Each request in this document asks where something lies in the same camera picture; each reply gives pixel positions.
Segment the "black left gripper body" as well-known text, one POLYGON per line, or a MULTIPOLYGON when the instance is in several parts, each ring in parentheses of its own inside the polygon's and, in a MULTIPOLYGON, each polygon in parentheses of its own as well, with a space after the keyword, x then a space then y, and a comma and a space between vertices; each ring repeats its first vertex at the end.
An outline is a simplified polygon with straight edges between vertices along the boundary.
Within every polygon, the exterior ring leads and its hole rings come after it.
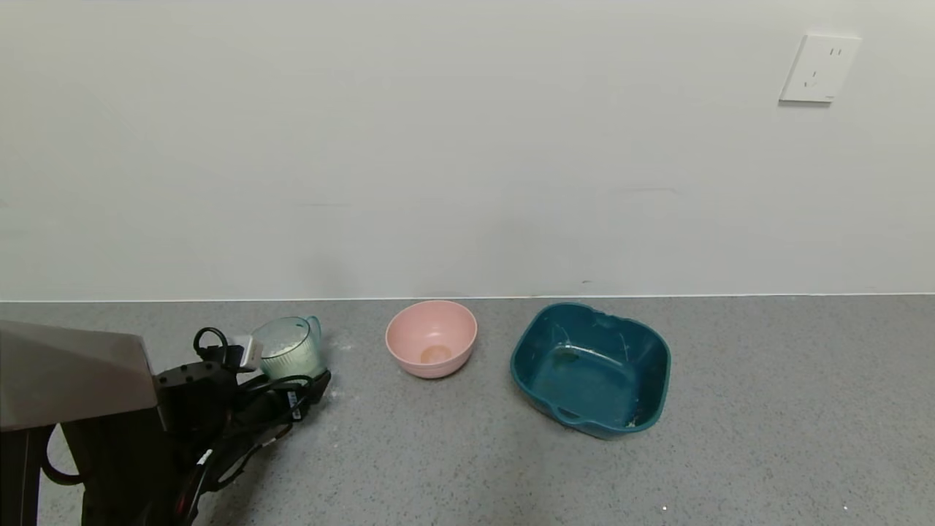
POLYGON ((243 384, 243 423, 273 427, 303 419, 310 381, 248 381, 243 384))

